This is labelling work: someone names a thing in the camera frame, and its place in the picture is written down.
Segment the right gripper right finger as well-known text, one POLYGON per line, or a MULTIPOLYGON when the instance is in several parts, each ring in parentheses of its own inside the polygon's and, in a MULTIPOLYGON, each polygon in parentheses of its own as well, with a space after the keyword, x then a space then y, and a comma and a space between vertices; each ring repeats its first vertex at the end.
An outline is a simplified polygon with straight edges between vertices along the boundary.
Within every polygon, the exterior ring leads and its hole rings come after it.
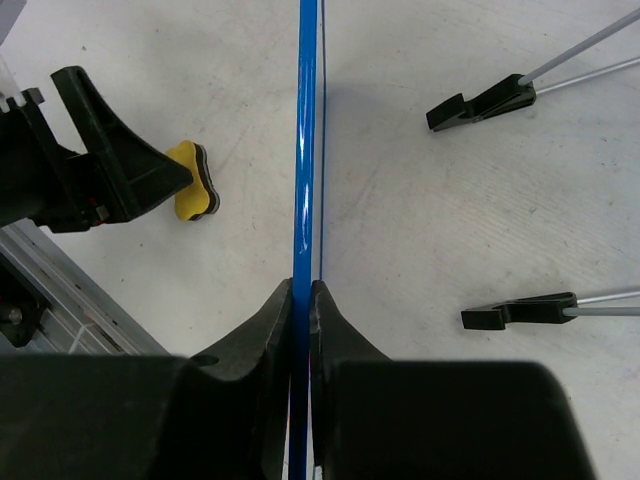
POLYGON ((326 479, 592 479, 556 378, 522 361, 400 361, 312 287, 314 462, 326 479))

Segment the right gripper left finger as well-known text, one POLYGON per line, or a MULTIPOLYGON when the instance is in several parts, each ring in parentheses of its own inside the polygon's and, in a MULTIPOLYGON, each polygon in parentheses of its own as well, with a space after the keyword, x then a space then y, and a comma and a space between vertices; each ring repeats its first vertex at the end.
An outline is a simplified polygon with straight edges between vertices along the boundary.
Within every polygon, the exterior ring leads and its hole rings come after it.
POLYGON ((197 355, 1 359, 5 479, 278 479, 292 289, 197 355))

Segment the blue framed whiteboard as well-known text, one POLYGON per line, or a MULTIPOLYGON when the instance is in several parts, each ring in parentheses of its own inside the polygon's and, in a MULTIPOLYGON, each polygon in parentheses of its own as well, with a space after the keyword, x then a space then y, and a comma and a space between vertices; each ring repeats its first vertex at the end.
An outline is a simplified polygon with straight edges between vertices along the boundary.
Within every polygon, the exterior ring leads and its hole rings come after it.
POLYGON ((312 282, 321 273, 324 170, 325 38, 323 1, 299 3, 296 159, 292 248, 289 479, 313 476, 310 442, 310 320, 312 282))

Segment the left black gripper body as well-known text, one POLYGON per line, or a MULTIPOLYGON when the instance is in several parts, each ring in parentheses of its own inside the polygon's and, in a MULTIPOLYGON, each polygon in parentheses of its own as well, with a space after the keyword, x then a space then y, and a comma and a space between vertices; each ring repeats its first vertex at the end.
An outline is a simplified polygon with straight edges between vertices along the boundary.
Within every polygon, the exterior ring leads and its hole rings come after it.
POLYGON ((95 159, 60 145, 37 88, 1 111, 1 225, 29 219, 53 233, 84 232, 108 219, 95 159))

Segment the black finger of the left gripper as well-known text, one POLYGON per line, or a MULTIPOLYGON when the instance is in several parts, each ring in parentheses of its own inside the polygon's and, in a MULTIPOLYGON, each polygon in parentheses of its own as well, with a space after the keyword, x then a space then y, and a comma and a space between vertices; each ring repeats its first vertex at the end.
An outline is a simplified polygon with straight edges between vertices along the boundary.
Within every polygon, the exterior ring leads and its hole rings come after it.
POLYGON ((62 68, 51 79, 87 153, 74 161, 81 197, 100 223, 127 223, 189 186, 188 168, 156 150, 111 109, 86 71, 62 68))

